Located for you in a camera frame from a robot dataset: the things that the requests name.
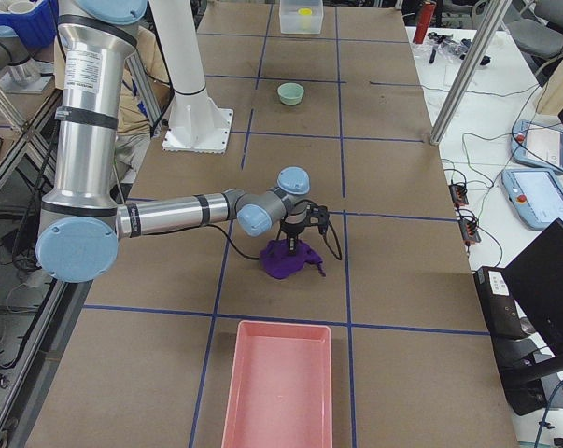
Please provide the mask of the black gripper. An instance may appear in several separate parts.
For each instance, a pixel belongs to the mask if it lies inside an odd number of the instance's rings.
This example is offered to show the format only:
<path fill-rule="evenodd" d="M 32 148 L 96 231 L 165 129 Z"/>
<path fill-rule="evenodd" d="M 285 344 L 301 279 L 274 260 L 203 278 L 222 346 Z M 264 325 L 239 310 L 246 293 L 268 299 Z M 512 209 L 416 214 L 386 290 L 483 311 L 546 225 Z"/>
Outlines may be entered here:
<path fill-rule="evenodd" d="M 303 209 L 297 214 L 289 215 L 280 222 L 280 230 L 285 234 L 289 256 L 297 254 L 298 237 L 308 223 L 308 210 Z"/>

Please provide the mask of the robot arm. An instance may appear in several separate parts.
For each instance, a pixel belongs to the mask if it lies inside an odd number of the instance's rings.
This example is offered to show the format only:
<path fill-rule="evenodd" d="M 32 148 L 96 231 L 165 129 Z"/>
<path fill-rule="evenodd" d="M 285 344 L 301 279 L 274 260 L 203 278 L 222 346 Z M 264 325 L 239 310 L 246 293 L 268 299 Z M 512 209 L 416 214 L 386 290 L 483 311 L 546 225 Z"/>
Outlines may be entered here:
<path fill-rule="evenodd" d="M 64 282 L 83 283 L 107 272 L 123 238 L 228 220 L 258 236 L 274 224 L 288 229 L 307 215 L 310 180 L 299 167 L 283 169 L 261 195 L 230 189 L 140 204 L 112 200 L 123 68 L 136 50 L 146 12 L 153 16 L 174 89 L 165 147 L 221 153 L 227 146 L 233 112 L 219 108 L 207 92 L 189 2 L 62 1 L 60 134 L 54 186 L 42 200 L 35 253 L 40 266 Z"/>

